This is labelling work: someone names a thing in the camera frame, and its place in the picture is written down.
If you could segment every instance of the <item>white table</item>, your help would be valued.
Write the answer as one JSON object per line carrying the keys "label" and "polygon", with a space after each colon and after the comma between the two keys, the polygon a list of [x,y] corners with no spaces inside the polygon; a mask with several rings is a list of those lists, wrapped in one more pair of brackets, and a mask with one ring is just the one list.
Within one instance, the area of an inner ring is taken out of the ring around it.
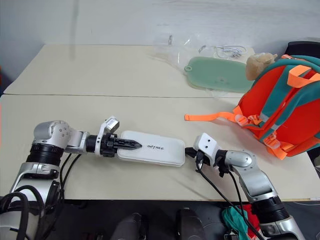
{"label": "white table", "polygon": [[[3,95],[0,196],[8,193],[21,163],[25,162],[38,123],[65,120],[75,129],[96,135],[103,120],[114,115],[120,120],[118,134],[124,130],[159,134],[182,139],[186,147],[192,146],[197,135],[206,132],[224,149],[254,152],[260,168],[283,200],[320,197],[320,180],[306,153],[281,161],[235,123],[184,121],[185,113],[231,111],[238,101],[238,98]],[[220,178],[216,170],[208,167],[204,167],[204,172],[228,198],[238,200],[228,175]],[[182,167],[169,167],[93,154],[83,155],[74,165],[65,194],[67,199],[221,200],[195,172],[195,163],[190,158]]]}
{"label": "white table", "polygon": [[[248,48],[245,60],[254,54]],[[191,87],[178,69],[155,57],[152,46],[45,45],[5,90],[14,95],[211,98]],[[240,98],[242,93],[215,93]]]}

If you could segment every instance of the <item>white cable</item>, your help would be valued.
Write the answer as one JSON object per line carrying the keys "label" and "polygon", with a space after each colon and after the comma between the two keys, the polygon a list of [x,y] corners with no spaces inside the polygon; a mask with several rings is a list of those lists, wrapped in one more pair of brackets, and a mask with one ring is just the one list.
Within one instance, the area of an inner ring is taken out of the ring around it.
{"label": "white cable", "polygon": [[304,205],[304,206],[320,206],[320,203],[316,203],[316,204],[304,204],[304,203],[300,203],[300,202],[293,202],[294,204],[299,204],[299,205]]}
{"label": "white cable", "polygon": [[241,55],[247,53],[247,49],[241,45],[224,45],[224,46],[215,46],[216,47],[216,55],[219,58],[226,59],[228,57],[231,58],[239,58]]}

